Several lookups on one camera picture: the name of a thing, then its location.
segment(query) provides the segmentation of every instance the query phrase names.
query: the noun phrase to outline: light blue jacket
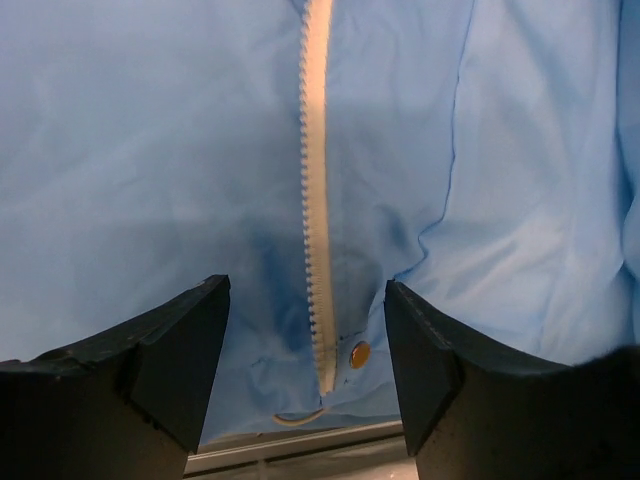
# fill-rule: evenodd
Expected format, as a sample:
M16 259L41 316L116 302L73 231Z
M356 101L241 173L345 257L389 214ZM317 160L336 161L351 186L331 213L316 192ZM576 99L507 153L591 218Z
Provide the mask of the light blue jacket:
M636 0L2 0L0 357L228 273L206 441L396 417L391 278L544 358L632 343L638 52Z

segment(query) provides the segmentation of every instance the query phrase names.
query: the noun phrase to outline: white zipper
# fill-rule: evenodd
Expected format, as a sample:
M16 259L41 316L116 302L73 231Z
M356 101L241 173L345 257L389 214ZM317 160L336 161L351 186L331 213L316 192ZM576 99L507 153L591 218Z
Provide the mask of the white zipper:
M300 61L307 293L313 355L322 396L333 391L337 369L326 171L326 79L332 6L333 0L307 2Z

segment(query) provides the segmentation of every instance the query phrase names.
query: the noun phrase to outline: zipper teeth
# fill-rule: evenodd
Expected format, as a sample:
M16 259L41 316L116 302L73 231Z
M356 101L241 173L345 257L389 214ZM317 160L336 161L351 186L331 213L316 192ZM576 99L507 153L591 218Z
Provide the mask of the zipper teeth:
M302 207L313 355L320 394L331 392L337 369L331 287L326 175L326 71L333 0L309 0L300 61Z

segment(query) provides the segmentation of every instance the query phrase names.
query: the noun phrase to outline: blue fabric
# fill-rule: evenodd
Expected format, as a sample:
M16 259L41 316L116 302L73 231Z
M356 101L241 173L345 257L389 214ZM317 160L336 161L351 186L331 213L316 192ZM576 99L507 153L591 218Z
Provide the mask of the blue fabric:
M618 132L629 175L633 202L625 219L622 245L626 265L636 283L633 290L635 339L640 341L640 2L625 0L620 18Z
M310 427L395 418L389 278L545 358L636 341L640 214L616 121L635 192L638 3L335 0L339 368L320 397L300 188L304 5L0 2L0 357L29 359L228 273L206 441L321 406ZM372 357L352 370L363 340Z

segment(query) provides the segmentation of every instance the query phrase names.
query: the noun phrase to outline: gold button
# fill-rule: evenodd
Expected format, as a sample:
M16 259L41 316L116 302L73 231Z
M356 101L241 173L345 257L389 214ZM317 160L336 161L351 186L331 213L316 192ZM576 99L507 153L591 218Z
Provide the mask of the gold button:
M351 352L351 368L357 370L365 366L371 356L371 345L360 342Z

